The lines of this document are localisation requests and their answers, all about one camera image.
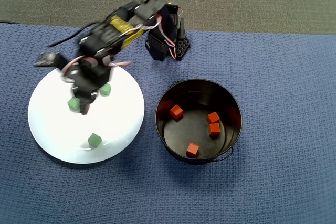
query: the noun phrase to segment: black cable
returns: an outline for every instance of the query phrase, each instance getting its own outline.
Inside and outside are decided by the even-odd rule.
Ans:
[[[7,20],[0,20],[0,23],[4,23],[4,24],[20,24],[20,23],[16,23],[13,21],[7,21]]]
[[[94,24],[97,24],[97,23],[101,23],[101,22],[100,22],[100,21],[91,22],[91,23],[87,24],[86,26],[83,26],[82,28],[80,28],[77,32],[75,32],[75,33],[74,33],[73,35],[71,35],[70,37],[68,37],[68,38],[66,38],[66,39],[64,39],[64,40],[61,40],[61,41],[59,41],[59,42],[55,42],[55,43],[49,45],[48,47],[54,47],[54,46],[56,46],[56,45],[59,45],[59,44],[65,42],[65,41],[67,41],[67,40],[70,40],[70,39],[72,39],[72,38],[75,38],[75,37],[76,37],[79,33],[81,33],[84,29],[86,29],[86,28],[88,28],[89,26],[92,26],[92,25],[94,25]]]

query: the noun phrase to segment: small cube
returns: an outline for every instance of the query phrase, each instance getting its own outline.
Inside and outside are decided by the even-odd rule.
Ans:
[[[180,106],[175,105],[170,109],[170,115],[174,117],[175,120],[178,120],[183,115],[183,110],[180,108]]]
[[[78,98],[73,97],[68,101],[69,108],[71,108],[74,111],[77,111],[79,109],[80,101]]]
[[[94,146],[95,148],[98,147],[98,145],[101,143],[101,137],[92,133],[92,135],[88,139],[89,144]]]
[[[219,123],[209,124],[209,135],[210,136],[218,136],[220,132],[221,132],[221,127]]]
[[[190,143],[187,149],[188,157],[196,157],[199,146],[197,144]]]
[[[103,87],[100,88],[101,95],[109,95],[111,92],[111,85],[106,83]]]
[[[207,116],[208,123],[218,123],[220,121],[220,118],[217,114],[217,112],[211,113]]]

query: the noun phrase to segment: black metal bucket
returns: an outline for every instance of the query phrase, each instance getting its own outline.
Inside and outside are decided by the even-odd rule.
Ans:
[[[178,121],[170,115],[170,109],[176,104],[184,110],[183,117]],[[220,135],[210,137],[206,117],[214,111],[220,117]],[[193,165],[230,157],[243,126],[239,105],[232,94],[218,83],[202,79],[174,83],[159,100],[155,122],[170,154]],[[200,146],[195,158],[186,156],[189,143]],[[216,159],[230,149],[227,156]]]

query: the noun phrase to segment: robotic arm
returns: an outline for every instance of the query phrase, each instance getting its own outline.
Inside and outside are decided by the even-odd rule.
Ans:
[[[62,79],[73,83],[72,92],[80,101],[80,113],[85,115],[99,89],[109,81],[111,68],[116,66],[112,63],[114,56],[146,30],[150,32],[145,47],[154,60],[163,61],[169,55],[182,60],[190,41],[185,37],[184,19],[181,18],[177,28],[177,11],[177,5],[166,4],[165,0],[132,1],[113,11],[104,21],[88,25],[95,26],[89,34],[79,35],[77,58],[73,61],[68,62],[60,53],[46,52],[39,56],[35,66],[60,69]],[[133,16],[142,23],[133,27],[128,23]],[[75,37],[82,30],[49,47]]]

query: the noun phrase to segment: white circular plate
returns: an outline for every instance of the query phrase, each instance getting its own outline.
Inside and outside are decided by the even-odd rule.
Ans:
[[[53,70],[37,85],[28,107],[28,123],[36,142],[51,156],[75,164],[91,164],[111,158],[137,135],[144,116],[141,89],[120,67],[111,71],[111,92],[97,96],[87,115],[72,112],[71,83]],[[88,143],[92,133],[101,137],[97,148]]]

